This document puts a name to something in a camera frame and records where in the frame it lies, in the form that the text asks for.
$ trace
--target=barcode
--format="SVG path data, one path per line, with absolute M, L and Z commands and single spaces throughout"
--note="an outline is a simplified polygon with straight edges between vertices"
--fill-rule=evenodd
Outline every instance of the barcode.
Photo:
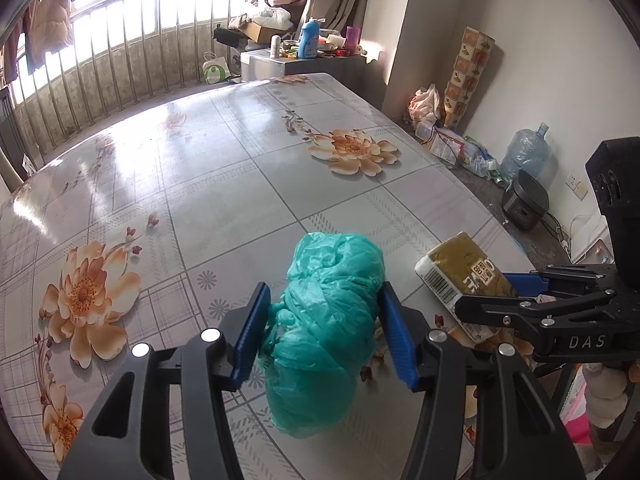
M 424 282 L 443 304 L 449 303 L 456 297 L 456 289 L 447 283 L 447 280 L 440 275 L 436 267 L 429 269 L 429 272 L 424 277 Z

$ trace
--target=blue detergent bottle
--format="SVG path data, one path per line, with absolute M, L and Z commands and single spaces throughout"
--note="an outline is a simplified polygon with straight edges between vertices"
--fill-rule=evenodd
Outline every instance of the blue detergent bottle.
M 320 37 L 320 21 L 311 18 L 302 26 L 300 44 L 298 46 L 299 59 L 313 59 L 318 57 L 318 38 Z

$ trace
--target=cardboard box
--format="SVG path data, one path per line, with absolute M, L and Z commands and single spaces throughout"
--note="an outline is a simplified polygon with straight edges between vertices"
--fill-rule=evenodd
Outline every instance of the cardboard box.
M 249 38 L 255 41 L 255 43 L 271 44 L 272 36 L 282 36 L 286 30 L 278 30 L 277 28 L 261 27 L 257 23 L 249 22 L 245 23 L 240 30 L 244 32 Z

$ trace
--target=pink cup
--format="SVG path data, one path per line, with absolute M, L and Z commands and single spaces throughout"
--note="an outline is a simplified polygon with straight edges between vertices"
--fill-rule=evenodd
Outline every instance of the pink cup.
M 353 56 L 356 53 L 356 47 L 360 43 L 360 27 L 347 27 L 346 37 L 347 40 L 344 42 L 344 47 Z

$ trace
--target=white container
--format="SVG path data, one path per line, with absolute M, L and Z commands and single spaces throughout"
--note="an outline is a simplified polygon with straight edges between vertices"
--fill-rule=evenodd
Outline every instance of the white container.
M 269 57 L 277 59 L 280 57 L 280 41 L 282 38 L 278 35 L 271 37 L 271 51 Z
M 328 44 L 334 46 L 335 48 L 344 47 L 344 42 L 345 41 L 347 41 L 346 38 L 343 38 L 340 35 L 336 36 L 335 34 L 329 34 L 329 36 L 326 38 L 326 42 Z

